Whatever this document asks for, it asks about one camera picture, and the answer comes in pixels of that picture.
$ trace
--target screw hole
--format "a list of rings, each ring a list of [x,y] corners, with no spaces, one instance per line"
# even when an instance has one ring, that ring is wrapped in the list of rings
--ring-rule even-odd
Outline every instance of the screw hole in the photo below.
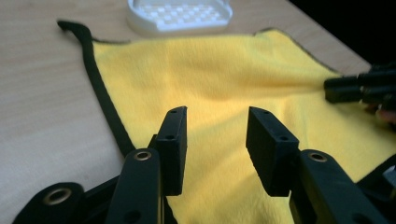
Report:
[[[175,139],[175,136],[174,136],[174,135],[166,135],[165,138],[166,138],[167,140],[174,140],[174,139]]]
[[[151,157],[151,153],[147,151],[141,151],[134,154],[134,159],[137,161],[146,161]]]
[[[373,222],[370,220],[370,218],[368,218],[365,215],[362,215],[360,213],[356,213],[352,215],[352,220],[355,223],[359,223],[359,224],[372,224]]]
[[[139,221],[141,217],[142,217],[142,215],[140,214],[140,212],[137,210],[134,210],[134,211],[131,211],[131,212],[125,214],[124,222],[128,223],[128,224],[133,224],[133,223],[136,223],[137,221]]]
[[[325,161],[327,161],[327,158],[326,158],[326,157],[324,157],[324,156],[322,156],[322,155],[320,155],[320,154],[318,154],[318,153],[315,153],[315,152],[310,153],[310,154],[309,154],[309,158],[311,158],[311,160],[313,160],[313,161],[320,161],[320,162],[325,162]]]
[[[46,205],[55,205],[66,201],[72,195],[71,189],[55,189],[44,197],[43,203]]]

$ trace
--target light wood surface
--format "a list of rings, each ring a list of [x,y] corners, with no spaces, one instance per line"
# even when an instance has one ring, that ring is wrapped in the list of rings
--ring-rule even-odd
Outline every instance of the light wood surface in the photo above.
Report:
[[[369,64],[285,0],[231,0],[222,34],[275,27],[343,74]],[[91,189],[122,166],[82,63],[57,19],[86,24],[101,39],[138,41],[126,0],[0,1],[0,223],[11,223],[40,190],[58,182]]]

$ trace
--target black mechanical part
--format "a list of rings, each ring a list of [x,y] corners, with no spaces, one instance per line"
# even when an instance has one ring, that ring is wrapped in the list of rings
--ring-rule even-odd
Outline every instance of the black mechanical part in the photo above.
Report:
[[[357,183],[390,223],[396,223],[396,155]]]
[[[155,149],[128,154],[105,223],[163,223],[161,162]]]
[[[82,186],[76,183],[49,186],[32,198],[13,223],[79,223],[83,210],[83,195]]]
[[[177,223],[165,195],[182,191],[186,152],[187,107],[181,106],[166,114],[148,148],[127,155],[120,176],[85,193],[77,183],[52,185],[38,192],[13,223]]]
[[[182,192],[187,153],[187,107],[168,111],[155,138],[155,149],[161,156],[163,194],[179,195]]]
[[[250,158],[268,195],[286,197],[291,190],[296,223],[387,223],[334,158],[297,146],[298,140],[274,115],[249,109]]]
[[[396,111],[396,66],[378,66],[353,77],[329,78],[324,82],[325,98],[332,104],[364,102]]]
[[[269,111],[250,107],[247,150],[270,196],[288,196],[293,179],[290,160],[298,156],[298,139]]]

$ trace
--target white plastic container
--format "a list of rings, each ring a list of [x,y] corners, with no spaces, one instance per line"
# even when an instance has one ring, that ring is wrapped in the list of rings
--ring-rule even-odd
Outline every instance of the white plastic container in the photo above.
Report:
[[[207,34],[224,30],[229,0],[128,0],[128,24],[149,35]]]

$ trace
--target black bracket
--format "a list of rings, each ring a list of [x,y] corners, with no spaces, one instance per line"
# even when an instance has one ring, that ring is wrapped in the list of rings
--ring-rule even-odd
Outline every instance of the black bracket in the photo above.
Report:
[[[396,111],[396,62],[373,66],[365,74],[329,78],[324,82],[325,98],[332,104],[364,102]]]
[[[270,196],[289,196],[296,223],[388,223],[330,155],[300,151],[269,111],[251,107],[247,150]]]
[[[187,107],[170,110],[148,148],[125,158],[120,176],[84,192],[77,183],[41,190],[17,215],[20,223],[177,223],[166,197],[182,192]]]

